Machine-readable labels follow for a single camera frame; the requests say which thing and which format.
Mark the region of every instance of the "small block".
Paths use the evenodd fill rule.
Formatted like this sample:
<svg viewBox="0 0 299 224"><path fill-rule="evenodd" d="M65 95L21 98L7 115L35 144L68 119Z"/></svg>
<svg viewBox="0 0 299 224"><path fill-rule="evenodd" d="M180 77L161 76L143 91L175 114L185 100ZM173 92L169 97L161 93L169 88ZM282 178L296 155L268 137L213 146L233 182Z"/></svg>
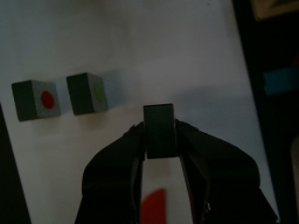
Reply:
<svg viewBox="0 0 299 224"><path fill-rule="evenodd" d="M73 115L84 115L108 109L103 80L89 73L67 77Z"/></svg>
<svg viewBox="0 0 299 224"><path fill-rule="evenodd" d="M172 104L144 106L144 141L147 158L177 157Z"/></svg>
<svg viewBox="0 0 299 224"><path fill-rule="evenodd" d="M61 108L53 83L27 80L12 84L19 121L59 116Z"/></svg>

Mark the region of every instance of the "white surface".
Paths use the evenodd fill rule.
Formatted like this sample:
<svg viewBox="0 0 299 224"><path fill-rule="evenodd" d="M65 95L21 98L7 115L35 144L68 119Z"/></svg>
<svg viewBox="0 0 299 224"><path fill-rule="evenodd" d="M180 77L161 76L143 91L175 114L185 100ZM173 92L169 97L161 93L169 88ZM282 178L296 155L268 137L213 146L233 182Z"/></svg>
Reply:
<svg viewBox="0 0 299 224"><path fill-rule="evenodd" d="M256 160L276 209L228 0L15 0L0 9L0 102L32 224L73 223L88 161L144 105L168 102ZM73 116L65 76L81 72L103 76L108 112ZM17 121L11 84L25 80L56 82L60 117ZM144 182L144 195L167 189L168 223L192 223L177 161L147 161Z"/></svg>

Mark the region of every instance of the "red button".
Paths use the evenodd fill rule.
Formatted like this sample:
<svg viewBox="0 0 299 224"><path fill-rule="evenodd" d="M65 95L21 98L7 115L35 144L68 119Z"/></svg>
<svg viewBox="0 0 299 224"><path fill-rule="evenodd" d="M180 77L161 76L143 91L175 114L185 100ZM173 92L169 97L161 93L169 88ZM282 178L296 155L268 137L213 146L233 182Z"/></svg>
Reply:
<svg viewBox="0 0 299 224"><path fill-rule="evenodd" d="M47 109L52 109L55 106L55 100L53 100L52 94L48 91L43 91L41 93L41 105Z"/></svg>

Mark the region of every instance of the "dark background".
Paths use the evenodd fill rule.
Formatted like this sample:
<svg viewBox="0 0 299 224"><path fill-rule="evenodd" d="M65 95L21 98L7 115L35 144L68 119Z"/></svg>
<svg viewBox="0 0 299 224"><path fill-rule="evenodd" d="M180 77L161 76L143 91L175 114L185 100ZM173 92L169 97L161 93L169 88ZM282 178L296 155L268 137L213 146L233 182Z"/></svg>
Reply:
<svg viewBox="0 0 299 224"><path fill-rule="evenodd" d="M298 66L299 11L256 21L248 0L232 0L256 102L282 224L298 223L291 143L299 134L298 92L267 95L264 72Z"/></svg>
<svg viewBox="0 0 299 224"><path fill-rule="evenodd" d="M0 105L0 223L31 224L15 154Z"/></svg>

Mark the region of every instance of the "blue object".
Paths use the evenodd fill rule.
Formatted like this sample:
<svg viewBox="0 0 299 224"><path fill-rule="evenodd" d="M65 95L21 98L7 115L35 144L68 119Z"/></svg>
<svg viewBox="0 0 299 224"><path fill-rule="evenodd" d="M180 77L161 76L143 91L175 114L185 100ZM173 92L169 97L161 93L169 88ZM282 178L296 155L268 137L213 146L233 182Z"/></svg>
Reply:
<svg viewBox="0 0 299 224"><path fill-rule="evenodd" d="M299 66L264 73L265 94L279 95L299 90Z"/></svg>

